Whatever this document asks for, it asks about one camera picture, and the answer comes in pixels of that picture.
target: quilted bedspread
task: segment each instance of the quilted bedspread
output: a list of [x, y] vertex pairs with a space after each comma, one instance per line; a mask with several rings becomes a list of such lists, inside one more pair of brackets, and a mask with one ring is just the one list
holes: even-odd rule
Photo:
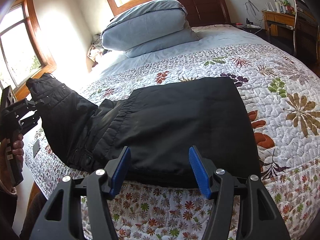
[[[238, 88], [252, 122], [262, 181], [291, 239], [299, 239], [320, 208], [320, 79], [297, 59], [268, 45], [207, 49], [101, 78], [81, 95], [99, 105], [105, 98], [126, 99], [141, 87], [219, 76], [228, 76]], [[41, 150], [34, 158], [38, 138]], [[63, 175], [87, 175], [66, 167], [52, 153], [42, 129], [35, 140], [25, 160], [46, 197]], [[235, 196], [229, 240], [236, 237], [239, 200]], [[84, 232], [92, 239], [86, 198], [81, 201]], [[201, 239], [212, 207], [198, 189], [130, 181], [108, 204], [119, 238], [132, 240]]]

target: metal screw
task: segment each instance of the metal screw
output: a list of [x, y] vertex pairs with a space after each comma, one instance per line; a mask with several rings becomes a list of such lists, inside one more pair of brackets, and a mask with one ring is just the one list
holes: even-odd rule
[[250, 176], [250, 179], [253, 180], [253, 181], [257, 181], [259, 179], [259, 177], [255, 174], [251, 175]]
[[99, 175], [99, 176], [101, 176], [101, 175], [103, 175], [105, 173], [106, 173], [106, 171], [103, 170], [103, 169], [96, 170], [96, 174]]
[[217, 170], [216, 170], [216, 173], [219, 174], [219, 175], [223, 175], [223, 174], [225, 174], [226, 172], [225, 172], [224, 169], [217, 169]]
[[71, 177], [70, 177], [69, 175], [64, 176], [64, 177], [62, 178], [62, 181], [63, 181], [63, 182], [68, 182], [69, 180], [71, 180]]

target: black phone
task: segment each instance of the black phone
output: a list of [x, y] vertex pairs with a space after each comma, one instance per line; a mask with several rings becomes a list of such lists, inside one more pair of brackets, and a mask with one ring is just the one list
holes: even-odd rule
[[36, 143], [33, 145], [33, 157], [36, 157], [39, 150], [40, 150], [40, 141], [38, 139]]

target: bottle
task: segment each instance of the bottle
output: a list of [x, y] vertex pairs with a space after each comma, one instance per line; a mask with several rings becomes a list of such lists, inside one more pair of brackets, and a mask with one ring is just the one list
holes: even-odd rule
[[279, 4], [279, 2], [277, 0], [275, 0], [275, 5], [276, 5], [277, 13], [281, 13], [280, 4]]

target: black jacket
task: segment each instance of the black jacket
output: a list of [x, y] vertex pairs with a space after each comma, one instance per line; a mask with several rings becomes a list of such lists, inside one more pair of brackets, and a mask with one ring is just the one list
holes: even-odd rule
[[234, 176], [260, 175], [257, 147], [247, 111], [228, 77], [134, 90], [127, 100], [89, 102], [44, 74], [27, 81], [47, 140], [66, 165], [92, 172], [132, 153], [126, 179], [160, 186], [197, 187], [188, 150]]

